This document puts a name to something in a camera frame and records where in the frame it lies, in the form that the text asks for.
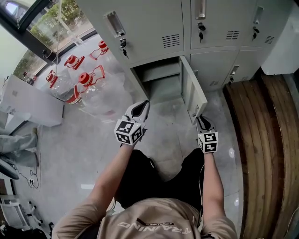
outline man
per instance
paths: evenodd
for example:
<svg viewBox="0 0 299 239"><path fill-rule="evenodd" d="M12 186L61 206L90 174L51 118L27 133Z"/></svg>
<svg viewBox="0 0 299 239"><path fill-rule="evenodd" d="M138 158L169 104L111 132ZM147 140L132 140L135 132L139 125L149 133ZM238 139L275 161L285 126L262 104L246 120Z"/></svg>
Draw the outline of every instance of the man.
<svg viewBox="0 0 299 239"><path fill-rule="evenodd" d="M88 198L53 230L54 239L233 238L213 154L195 149L163 182L152 159L122 145ZM125 209L106 216L113 197ZM203 213L203 229L198 230Z"/></svg>
<svg viewBox="0 0 299 239"><path fill-rule="evenodd" d="M37 145L37 128L31 134L24 136L0 135L0 159L26 167L38 167L36 153L26 149L35 148Z"/></svg>

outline plastic bottle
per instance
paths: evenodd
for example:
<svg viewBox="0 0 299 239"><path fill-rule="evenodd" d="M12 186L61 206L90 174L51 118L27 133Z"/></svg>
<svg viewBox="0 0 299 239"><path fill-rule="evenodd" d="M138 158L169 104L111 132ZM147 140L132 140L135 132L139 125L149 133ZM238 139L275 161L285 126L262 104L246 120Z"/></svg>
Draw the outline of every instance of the plastic bottle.
<svg viewBox="0 0 299 239"><path fill-rule="evenodd" d="M105 72L108 72L109 74L123 73L123 69L104 41L99 42L99 47L100 48L89 54L89 56L92 59L97 60L98 64L103 66Z"/></svg>
<svg viewBox="0 0 299 239"><path fill-rule="evenodd" d="M110 75L103 68L97 68L92 74L84 72L75 86L76 95L83 102L82 111L100 118L103 122L120 119L127 107L132 104L131 96L121 82L124 73Z"/></svg>
<svg viewBox="0 0 299 239"><path fill-rule="evenodd" d="M80 100L80 97L75 97L74 83L70 78L67 70L63 70L58 75L51 70L47 76L47 81L50 83L52 95L69 104L75 104Z"/></svg>
<svg viewBox="0 0 299 239"><path fill-rule="evenodd" d="M89 55L82 57L70 55L64 63L64 66L68 68L70 77L76 84L78 83L78 77L83 72L92 72L97 66L99 66L99 63L92 59Z"/></svg>

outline floor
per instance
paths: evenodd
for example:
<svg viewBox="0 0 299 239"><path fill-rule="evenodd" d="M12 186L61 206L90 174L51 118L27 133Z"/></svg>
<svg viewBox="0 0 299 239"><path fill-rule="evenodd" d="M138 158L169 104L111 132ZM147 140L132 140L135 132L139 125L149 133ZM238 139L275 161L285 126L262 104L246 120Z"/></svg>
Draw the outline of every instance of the floor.
<svg viewBox="0 0 299 239"><path fill-rule="evenodd" d="M225 212L240 233L242 217L242 170L233 124L222 92L206 94L208 105L204 115L212 119L220 134L218 152L214 154L225 193ZM16 134L29 133L35 125L27 123ZM183 159L197 148L196 128L191 125L182 99L151 105L148 129L136 145L152 157L165 180L173 178ZM31 189L23 177L15 181L22 201L32 201L45 224L54 224L90 192L97 176L119 148L113 124L66 105L64 123L56 127L39 127L41 171L39 188ZM29 168L19 167L27 177ZM117 205L116 212L122 208Z"/></svg>

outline metal locker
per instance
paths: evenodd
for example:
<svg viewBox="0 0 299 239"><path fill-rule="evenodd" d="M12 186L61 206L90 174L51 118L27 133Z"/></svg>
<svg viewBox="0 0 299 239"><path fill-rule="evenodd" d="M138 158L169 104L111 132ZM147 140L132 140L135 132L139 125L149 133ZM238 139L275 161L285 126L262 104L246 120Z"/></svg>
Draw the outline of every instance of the metal locker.
<svg viewBox="0 0 299 239"><path fill-rule="evenodd" d="M285 27L292 2L292 0L258 0L250 29L242 45L272 48Z"/></svg>
<svg viewBox="0 0 299 239"><path fill-rule="evenodd" d="M231 78L233 82L250 80L266 57L267 53L264 51L241 50L223 84L230 82Z"/></svg>
<svg viewBox="0 0 299 239"><path fill-rule="evenodd" d="M123 57L129 63L184 50L180 0L78 2L87 16L96 13L92 24L108 29L114 45L120 47L120 39L126 39L128 58Z"/></svg>
<svg viewBox="0 0 299 239"><path fill-rule="evenodd" d="M201 88L204 91L221 88L236 56L237 52L234 50L192 54L190 66L195 71Z"/></svg>
<svg viewBox="0 0 299 239"><path fill-rule="evenodd" d="M255 0L191 0L191 49L242 42L255 5Z"/></svg>

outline ventilation slot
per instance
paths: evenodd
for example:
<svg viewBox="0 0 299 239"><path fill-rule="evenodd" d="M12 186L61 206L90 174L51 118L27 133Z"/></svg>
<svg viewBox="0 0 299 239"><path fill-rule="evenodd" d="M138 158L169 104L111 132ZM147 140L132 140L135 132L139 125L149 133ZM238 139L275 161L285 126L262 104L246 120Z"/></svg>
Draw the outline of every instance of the ventilation slot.
<svg viewBox="0 0 299 239"><path fill-rule="evenodd" d="M228 31L226 34L226 41L236 41L238 40L240 31Z"/></svg>
<svg viewBox="0 0 299 239"><path fill-rule="evenodd" d="M162 41L164 48L178 46L180 44L179 34L163 36Z"/></svg>
<svg viewBox="0 0 299 239"><path fill-rule="evenodd" d="M219 80L211 81L210 86L217 85L218 83L219 83Z"/></svg>
<svg viewBox="0 0 299 239"><path fill-rule="evenodd" d="M273 36L267 36L265 43L271 44L273 40L274 40Z"/></svg>

